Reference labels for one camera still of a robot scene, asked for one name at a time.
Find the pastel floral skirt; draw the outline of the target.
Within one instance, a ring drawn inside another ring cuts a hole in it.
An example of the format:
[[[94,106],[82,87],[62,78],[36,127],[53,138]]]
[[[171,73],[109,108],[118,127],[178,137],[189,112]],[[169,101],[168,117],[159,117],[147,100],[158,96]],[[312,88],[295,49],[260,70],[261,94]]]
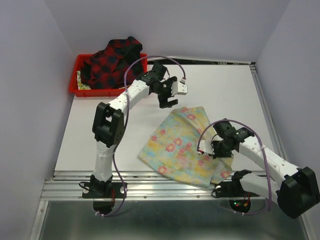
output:
[[[205,109],[180,107],[172,110],[150,136],[138,158],[157,173],[176,182],[208,188],[232,173],[233,158],[212,158],[197,153],[199,139],[211,140],[216,132]]]

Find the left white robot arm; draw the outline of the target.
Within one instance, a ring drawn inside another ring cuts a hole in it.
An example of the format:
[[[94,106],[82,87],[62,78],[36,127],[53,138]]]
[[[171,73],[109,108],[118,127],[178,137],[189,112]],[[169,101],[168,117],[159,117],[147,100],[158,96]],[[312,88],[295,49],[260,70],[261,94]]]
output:
[[[142,73],[114,100],[100,102],[95,111],[92,132],[96,140],[95,167],[85,189],[95,198],[107,198],[112,191],[112,162],[117,145],[121,142],[128,112],[140,100],[156,94],[161,109],[171,108],[178,100],[169,100],[178,94],[187,93],[187,87],[172,76],[164,79],[167,68],[159,63]]]

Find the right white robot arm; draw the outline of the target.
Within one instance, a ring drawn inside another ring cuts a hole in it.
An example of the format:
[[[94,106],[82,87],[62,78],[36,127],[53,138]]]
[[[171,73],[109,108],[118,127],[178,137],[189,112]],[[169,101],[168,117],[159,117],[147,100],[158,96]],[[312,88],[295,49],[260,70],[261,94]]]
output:
[[[264,146],[258,134],[244,124],[236,129],[231,120],[223,119],[212,127],[220,137],[210,143],[214,158],[230,157],[236,151],[266,173],[262,177],[247,169],[236,171],[230,181],[220,183],[213,191],[216,198],[236,198],[245,194],[261,196],[268,207],[276,203],[292,219],[319,204],[317,177],[311,168],[300,168],[281,158]]]

